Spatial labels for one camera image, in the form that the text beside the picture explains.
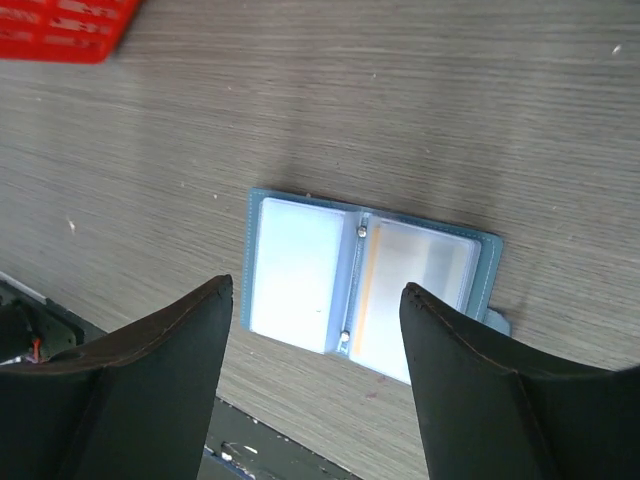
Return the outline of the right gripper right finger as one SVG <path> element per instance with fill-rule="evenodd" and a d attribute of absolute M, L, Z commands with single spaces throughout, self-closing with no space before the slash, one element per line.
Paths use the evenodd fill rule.
<path fill-rule="evenodd" d="M 399 318 L 433 479 L 635 479 L 639 370 L 503 335 L 410 283 Z"/>

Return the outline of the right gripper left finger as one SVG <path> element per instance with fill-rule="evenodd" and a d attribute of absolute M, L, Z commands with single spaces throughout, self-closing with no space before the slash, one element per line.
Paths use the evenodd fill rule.
<path fill-rule="evenodd" d="M 5 479 L 193 479 L 233 313 L 233 281 L 210 279 L 173 304 L 44 362 L 34 321 L 1 307 L 1 475 Z"/>

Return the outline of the blue card holder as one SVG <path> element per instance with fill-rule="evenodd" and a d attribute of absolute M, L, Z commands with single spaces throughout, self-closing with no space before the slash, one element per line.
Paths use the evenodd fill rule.
<path fill-rule="evenodd" d="M 498 332 L 510 333 L 510 323 L 489 306 L 503 250 L 500 237 L 264 188 L 253 188 L 248 194 L 242 326 L 303 350 L 350 360 L 366 249 L 377 218 L 477 240 L 480 251 L 469 301 L 465 310 L 454 309 Z"/>

